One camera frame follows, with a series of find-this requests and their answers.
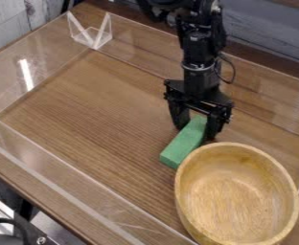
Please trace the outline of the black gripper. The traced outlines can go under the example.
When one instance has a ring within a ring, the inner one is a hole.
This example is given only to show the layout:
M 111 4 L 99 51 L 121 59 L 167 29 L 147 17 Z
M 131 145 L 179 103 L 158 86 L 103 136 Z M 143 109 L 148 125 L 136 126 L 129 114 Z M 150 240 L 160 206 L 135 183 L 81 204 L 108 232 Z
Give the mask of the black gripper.
M 222 132 L 224 124 L 230 122 L 234 103 L 220 90 L 222 66 L 214 65 L 207 69 L 184 70 L 184 78 L 164 81 L 164 99 L 178 130 L 191 120 L 190 111 L 194 110 L 207 116 L 206 140 L 212 141 Z

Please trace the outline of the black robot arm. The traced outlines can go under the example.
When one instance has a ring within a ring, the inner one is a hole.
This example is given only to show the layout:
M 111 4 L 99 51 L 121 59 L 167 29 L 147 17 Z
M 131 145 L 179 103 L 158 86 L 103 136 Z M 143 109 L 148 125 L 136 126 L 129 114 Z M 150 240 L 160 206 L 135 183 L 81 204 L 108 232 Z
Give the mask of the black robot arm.
M 220 0 L 135 0 L 155 22 L 174 20 L 183 50 L 180 80 L 164 81 L 164 99 L 171 119 L 182 129 L 195 111 L 207 118 L 204 138 L 212 140 L 230 123 L 234 103 L 223 93 L 222 63 L 226 61 L 226 31 Z

